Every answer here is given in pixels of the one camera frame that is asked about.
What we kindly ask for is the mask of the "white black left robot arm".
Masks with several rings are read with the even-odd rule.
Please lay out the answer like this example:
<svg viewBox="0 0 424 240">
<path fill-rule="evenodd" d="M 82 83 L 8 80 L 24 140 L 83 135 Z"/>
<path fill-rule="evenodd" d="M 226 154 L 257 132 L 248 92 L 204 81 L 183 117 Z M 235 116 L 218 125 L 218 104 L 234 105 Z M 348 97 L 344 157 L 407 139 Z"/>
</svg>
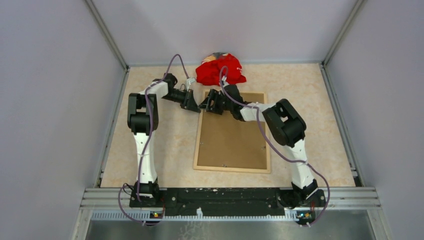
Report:
<svg viewBox="0 0 424 240">
<path fill-rule="evenodd" d="M 162 198 L 154 160 L 154 137 L 159 126 L 158 100 L 172 101 L 184 110 L 200 113 L 194 92 L 190 89 L 195 81 L 195 78 L 190 77 L 183 89 L 177 89 L 177 78 L 166 73 L 162 79 L 155 79 L 146 89 L 128 96 L 127 126 L 135 140 L 138 164 L 131 194 L 133 205 L 139 202 L 154 207 Z"/>
</svg>

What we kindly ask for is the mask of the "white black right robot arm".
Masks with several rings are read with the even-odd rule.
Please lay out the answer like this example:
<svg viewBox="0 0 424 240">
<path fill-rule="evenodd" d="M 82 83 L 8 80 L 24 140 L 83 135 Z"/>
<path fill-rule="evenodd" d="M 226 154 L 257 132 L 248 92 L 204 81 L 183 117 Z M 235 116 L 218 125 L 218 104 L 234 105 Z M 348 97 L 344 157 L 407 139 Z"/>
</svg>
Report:
<svg viewBox="0 0 424 240">
<path fill-rule="evenodd" d="M 287 99 L 265 104 L 245 101 L 236 85 L 226 85 L 220 91 L 212 89 L 199 108 L 219 114 L 228 111 L 238 121 L 265 123 L 274 141 L 284 147 L 288 156 L 281 158 L 291 165 L 292 192 L 281 197 L 286 208 L 325 205 L 314 177 L 317 171 L 309 164 L 306 153 L 306 123 Z"/>
</svg>

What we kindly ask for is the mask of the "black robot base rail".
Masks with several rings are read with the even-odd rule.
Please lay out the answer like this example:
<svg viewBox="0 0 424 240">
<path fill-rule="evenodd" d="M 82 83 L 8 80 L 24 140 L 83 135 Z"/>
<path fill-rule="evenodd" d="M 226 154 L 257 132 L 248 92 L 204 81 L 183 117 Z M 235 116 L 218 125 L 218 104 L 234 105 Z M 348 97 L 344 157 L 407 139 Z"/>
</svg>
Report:
<svg viewBox="0 0 424 240">
<path fill-rule="evenodd" d="M 153 198 L 130 198 L 131 208 L 159 208 L 167 217 L 195 216 L 200 209 L 206 217 L 283 216 L 289 210 L 324 207 L 326 198 L 319 189 L 304 200 L 292 188 L 167 188 Z"/>
</svg>

